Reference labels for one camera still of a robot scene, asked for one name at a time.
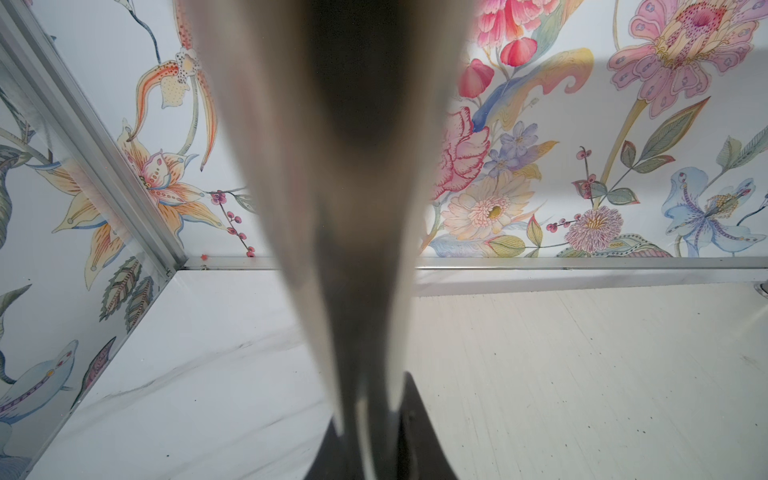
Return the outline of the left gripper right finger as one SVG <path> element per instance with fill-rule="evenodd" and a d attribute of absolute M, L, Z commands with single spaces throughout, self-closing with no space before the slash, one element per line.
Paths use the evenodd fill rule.
<path fill-rule="evenodd" d="M 457 480 L 428 416 L 413 376 L 405 373 L 398 437 L 398 478 Z"/>

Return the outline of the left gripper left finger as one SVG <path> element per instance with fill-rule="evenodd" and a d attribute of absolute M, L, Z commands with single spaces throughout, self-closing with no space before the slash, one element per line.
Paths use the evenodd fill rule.
<path fill-rule="evenodd" d="M 309 467 L 305 480 L 344 480 L 348 477 L 348 460 L 344 443 L 331 420 Z"/>

